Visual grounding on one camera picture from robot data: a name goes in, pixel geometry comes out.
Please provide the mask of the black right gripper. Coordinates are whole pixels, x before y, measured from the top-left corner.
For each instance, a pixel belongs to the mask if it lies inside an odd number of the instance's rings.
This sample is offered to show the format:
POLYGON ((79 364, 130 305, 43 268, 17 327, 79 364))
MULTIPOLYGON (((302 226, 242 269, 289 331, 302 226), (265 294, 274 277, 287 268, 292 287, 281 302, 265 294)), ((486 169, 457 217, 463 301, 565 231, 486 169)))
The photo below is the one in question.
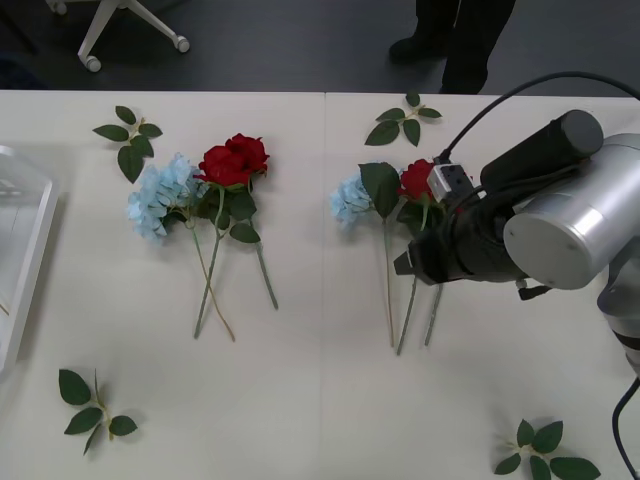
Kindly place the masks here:
POLYGON ((428 285, 467 279, 469 270, 459 252, 466 229, 466 220, 454 218, 421 232, 393 261, 395 273, 415 276, 428 285))

